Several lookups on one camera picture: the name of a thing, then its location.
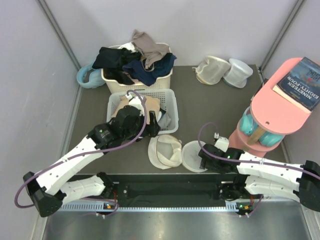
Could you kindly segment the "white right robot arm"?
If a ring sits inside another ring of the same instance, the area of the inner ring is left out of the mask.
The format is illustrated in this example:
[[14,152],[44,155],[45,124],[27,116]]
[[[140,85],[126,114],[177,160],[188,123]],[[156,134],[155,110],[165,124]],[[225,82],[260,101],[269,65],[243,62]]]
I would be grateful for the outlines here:
[[218,138],[215,144],[199,141],[198,145],[201,167],[218,174],[235,174],[232,182],[220,189],[224,197],[276,196],[319,212],[319,164],[310,160],[304,164],[289,164],[258,157],[229,147],[229,142],[222,138]]

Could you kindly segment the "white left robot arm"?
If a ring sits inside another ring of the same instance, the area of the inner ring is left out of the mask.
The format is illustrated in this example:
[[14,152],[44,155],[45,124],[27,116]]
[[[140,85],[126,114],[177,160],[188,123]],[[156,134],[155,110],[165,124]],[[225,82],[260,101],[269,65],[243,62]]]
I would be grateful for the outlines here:
[[160,100],[150,96],[127,95],[110,121],[96,125],[75,148],[51,165],[47,171],[23,176],[26,191],[41,217],[48,217],[63,205],[89,197],[107,199],[115,191],[104,172],[89,178],[70,179],[93,161],[110,151],[155,137],[160,131]]

